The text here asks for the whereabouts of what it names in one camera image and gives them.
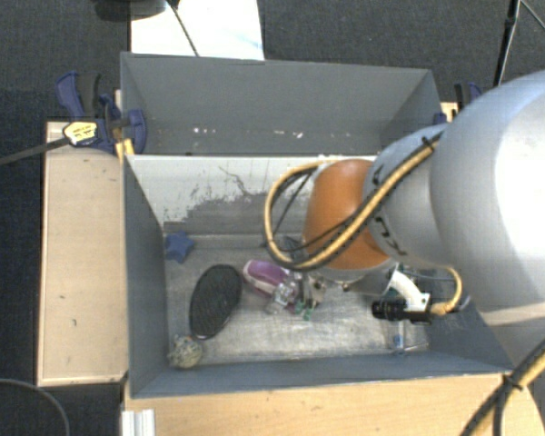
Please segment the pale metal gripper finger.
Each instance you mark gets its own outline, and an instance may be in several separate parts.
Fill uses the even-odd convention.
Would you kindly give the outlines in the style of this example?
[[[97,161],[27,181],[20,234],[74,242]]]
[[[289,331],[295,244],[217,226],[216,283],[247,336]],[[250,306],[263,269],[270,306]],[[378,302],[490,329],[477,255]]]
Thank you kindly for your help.
[[[289,282],[279,284],[274,291],[274,300],[276,302],[295,302],[301,293],[298,283]]]
[[[270,315],[276,315],[280,312],[289,312],[294,314],[294,303],[285,302],[281,298],[271,298],[265,305],[264,311]]]

